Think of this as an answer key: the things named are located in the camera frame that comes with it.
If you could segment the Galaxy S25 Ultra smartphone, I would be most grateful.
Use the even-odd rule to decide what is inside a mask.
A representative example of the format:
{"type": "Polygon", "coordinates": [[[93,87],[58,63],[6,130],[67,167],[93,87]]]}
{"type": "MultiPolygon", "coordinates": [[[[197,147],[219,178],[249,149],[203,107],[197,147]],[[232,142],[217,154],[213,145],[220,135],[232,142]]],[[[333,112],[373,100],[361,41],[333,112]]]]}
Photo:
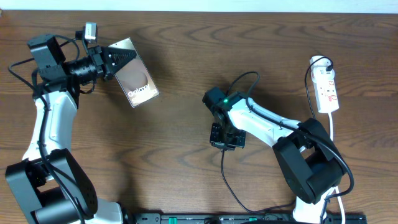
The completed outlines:
{"type": "Polygon", "coordinates": [[[116,79],[130,105],[135,108],[159,96],[160,92],[132,40],[126,38],[110,45],[110,47],[134,50],[136,53],[135,59],[131,60],[116,73],[116,79]]]}

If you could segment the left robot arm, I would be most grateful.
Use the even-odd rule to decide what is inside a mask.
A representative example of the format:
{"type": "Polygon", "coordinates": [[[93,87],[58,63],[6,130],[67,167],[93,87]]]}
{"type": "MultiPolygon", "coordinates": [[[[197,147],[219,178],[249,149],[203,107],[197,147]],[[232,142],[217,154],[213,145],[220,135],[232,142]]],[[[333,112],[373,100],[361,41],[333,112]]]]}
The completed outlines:
{"type": "Polygon", "coordinates": [[[28,83],[37,117],[22,160],[6,169],[6,181],[29,223],[134,223],[118,202],[97,197],[71,154],[73,120],[81,86],[110,80],[136,58],[136,51],[88,47],[85,57],[66,61],[55,34],[27,43],[37,68],[28,83]]]}

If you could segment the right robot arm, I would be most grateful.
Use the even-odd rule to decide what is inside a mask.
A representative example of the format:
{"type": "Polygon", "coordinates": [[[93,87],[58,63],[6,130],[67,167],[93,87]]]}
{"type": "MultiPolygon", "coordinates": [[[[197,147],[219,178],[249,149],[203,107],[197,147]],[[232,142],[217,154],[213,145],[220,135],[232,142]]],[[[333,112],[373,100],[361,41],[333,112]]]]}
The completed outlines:
{"type": "Polygon", "coordinates": [[[222,152],[245,146],[246,133],[274,151],[282,174],[296,195],[293,218],[323,223],[331,198],[350,193],[353,174],[322,124],[279,116],[244,93],[226,95],[218,87],[205,92],[202,102],[215,121],[210,144],[222,152]]]}

